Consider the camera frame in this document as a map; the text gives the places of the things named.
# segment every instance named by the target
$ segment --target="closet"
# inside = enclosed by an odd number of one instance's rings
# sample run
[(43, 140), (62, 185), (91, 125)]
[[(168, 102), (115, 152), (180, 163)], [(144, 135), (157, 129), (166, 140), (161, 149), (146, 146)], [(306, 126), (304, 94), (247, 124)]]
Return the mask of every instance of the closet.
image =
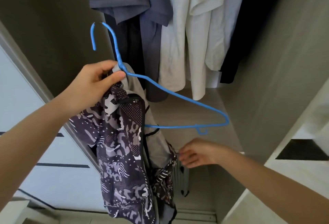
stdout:
[[(202, 137), (264, 164), (329, 78), (328, 1), (279, 0), (234, 82), (207, 88), (200, 100), (226, 112), (230, 124), (209, 128), (203, 136), (195, 129), (162, 130), (175, 150)], [(88, 0), (0, 0), (0, 21), (0, 107), (5, 113), (0, 116), (0, 132), (58, 95), (84, 64), (114, 59), (105, 28), (95, 29), (97, 51), (92, 49), (90, 26), (105, 19), (90, 9)], [(179, 93), (191, 97), (191, 88), (186, 85)], [(159, 125), (224, 121), (219, 114), (176, 97), (150, 106)], [(105, 212), (96, 157), (69, 126), (60, 133), (16, 196), (53, 211)], [(222, 168), (199, 167), (189, 171), (187, 197), (175, 202), (178, 213), (216, 216), (220, 223), (244, 190)]]

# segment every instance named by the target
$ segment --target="patterned jacket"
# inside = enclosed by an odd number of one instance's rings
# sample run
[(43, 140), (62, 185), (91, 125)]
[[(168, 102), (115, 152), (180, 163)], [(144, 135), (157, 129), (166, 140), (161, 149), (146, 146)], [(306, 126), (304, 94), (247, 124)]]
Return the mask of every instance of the patterned jacket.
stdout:
[(111, 217), (134, 224), (158, 223), (159, 218), (168, 223), (174, 218), (171, 174), (176, 154), (159, 129), (144, 126), (156, 123), (136, 77), (113, 85), (70, 123), (82, 142), (97, 146), (101, 191)]

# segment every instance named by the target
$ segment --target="person's right hand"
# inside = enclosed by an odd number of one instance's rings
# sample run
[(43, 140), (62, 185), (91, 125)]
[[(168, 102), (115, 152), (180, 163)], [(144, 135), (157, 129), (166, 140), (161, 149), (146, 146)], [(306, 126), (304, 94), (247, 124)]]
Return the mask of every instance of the person's right hand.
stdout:
[(179, 150), (178, 159), (187, 168), (201, 165), (217, 164), (219, 149), (224, 147), (220, 144), (195, 138)]

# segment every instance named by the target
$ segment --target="clothes hanger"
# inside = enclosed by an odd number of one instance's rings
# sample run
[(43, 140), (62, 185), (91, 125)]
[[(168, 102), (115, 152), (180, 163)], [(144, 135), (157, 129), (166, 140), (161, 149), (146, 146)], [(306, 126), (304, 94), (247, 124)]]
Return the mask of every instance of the clothes hanger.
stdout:
[[(120, 52), (119, 52), (119, 48), (118, 48), (118, 43), (117, 43), (117, 37), (113, 31), (113, 29), (106, 23), (104, 22), (101, 22), (112, 34), (113, 36), (113, 41), (114, 41), (114, 49), (115, 49), (115, 53), (117, 55), (117, 61), (118, 61), (118, 65), (119, 65), (119, 68), (124, 71), (126, 73), (126, 75), (128, 76), (133, 76), (133, 77), (138, 77), (138, 78), (142, 78), (142, 79), (146, 79), (147, 81), (149, 81), (150, 83), (154, 84), (156, 87), (160, 88), (161, 90), (171, 94), (171, 95), (174, 95), (176, 97), (179, 97), (183, 100), (186, 100), (188, 102), (191, 102), (195, 105), (198, 105), (198, 106), (202, 106), (204, 108), (207, 108), (209, 110), (212, 110), (212, 111), (215, 111), (219, 114), (221, 114), (224, 118), (225, 118), (225, 122), (224, 123), (221, 123), (221, 124), (196, 124), (196, 125), (183, 125), (183, 126), (158, 126), (158, 125), (149, 125), (149, 124), (146, 124), (145, 126), (146, 127), (150, 127), (150, 128), (160, 128), (160, 129), (182, 129), (182, 128), (196, 128), (196, 130), (198, 131), (198, 133), (200, 135), (206, 135), (208, 134), (208, 130), (205, 129), (204, 132), (202, 132), (200, 130), (200, 128), (208, 128), (208, 127), (219, 127), (219, 126), (225, 126), (225, 125), (228, 125), (229, 124), (229, 119), (228, 119), (228, 116), (223, 113), (222, 111), (214, 108), (214, 107), (211, 107), (211, 106), (208, 106), (208, 105), (205, 105), (203, 103), (200, 103), (198, 101), (195, 101), (191, 98), (188, 98), (188, 97), (185, 97), (185, 96), (182, 96), (182, 95), (179, 95), (178, 93), (175, 93), (173, 91), (170, 91), (166, 88), (164, 88), (162, 85), (159, 85), (158, 83), (156, 83), (155, 81), (153, 81), (152, 79), (150, 79), (149, 77), (145, 76), (145, 75), (139, 75), (139, 74), (135, 74), (135, 73), (130, 73), (128, 72), (128, 70), (126, 69), (125, 65), (123, 64), (122, 60), (121, 60), (121, 55), (120, 55)], [(92, 39), (92, 44), (93, 44), (93, 50), (96, 51), (96, 43), (95, 43), (95, 38), (94, 38), (94, 28), (95, 28), (95, 23), (92, 24), (91, 28), (90, 28), (90, 36), (91, 36), (91, 39)]]

